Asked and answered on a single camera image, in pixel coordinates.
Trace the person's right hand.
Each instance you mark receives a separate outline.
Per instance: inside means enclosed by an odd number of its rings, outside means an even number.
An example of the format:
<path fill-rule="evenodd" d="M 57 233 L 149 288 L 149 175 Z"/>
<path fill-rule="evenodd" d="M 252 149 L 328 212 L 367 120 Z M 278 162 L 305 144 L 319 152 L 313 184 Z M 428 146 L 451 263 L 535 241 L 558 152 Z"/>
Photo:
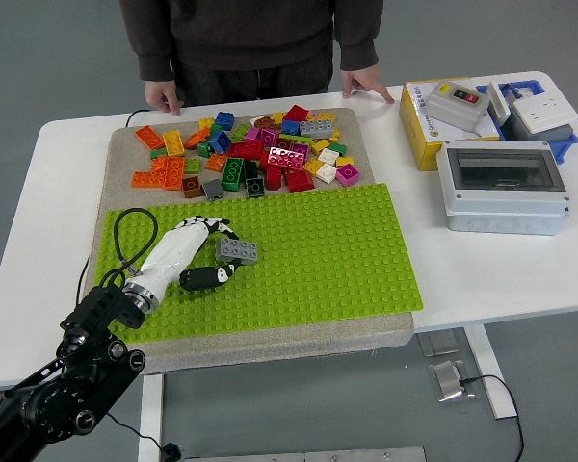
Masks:
<path fill-rule="evenodd" d="M 183 102 L 177 97 L 177 87 L 174 81 L 145 81 L 144 97 L 151 108 L 172 116 L 181 114 Z"/>

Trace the person's left hand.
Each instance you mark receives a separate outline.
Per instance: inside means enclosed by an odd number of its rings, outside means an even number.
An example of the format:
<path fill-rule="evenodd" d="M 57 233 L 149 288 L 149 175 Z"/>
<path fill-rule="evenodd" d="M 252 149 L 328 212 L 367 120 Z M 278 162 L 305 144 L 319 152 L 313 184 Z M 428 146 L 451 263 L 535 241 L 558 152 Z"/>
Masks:
<path fill-rule="evenodd" d="M 380 68 L 374 64 L 359 70 L 342 70 L 342 97 L 349 99 L 354 90 L 375 92 L 388 104 L 393 104 L 395 99 L 385 85 L 380 82 Z"/>

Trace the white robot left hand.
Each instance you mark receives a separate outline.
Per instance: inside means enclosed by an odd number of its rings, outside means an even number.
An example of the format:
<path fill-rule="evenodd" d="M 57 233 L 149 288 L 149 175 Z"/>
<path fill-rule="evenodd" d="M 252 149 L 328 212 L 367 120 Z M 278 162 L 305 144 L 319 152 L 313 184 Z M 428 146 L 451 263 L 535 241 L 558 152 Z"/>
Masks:
<path fill-rule="evenodd" d="M 123 291 L 144 312 L 156 310 L 164 301 L 169 284 L 178 281 L 189 292 L 214 289 L 224 284 L 242 261 L 232 259 L 218 268 L 189 269 L 195 255 L 209 235 L 222 232 L 231 239 L 237 235 L 224 218 L 187 218 L 168 231 L 145 259 L 139 273 L 129 278 Z"/>

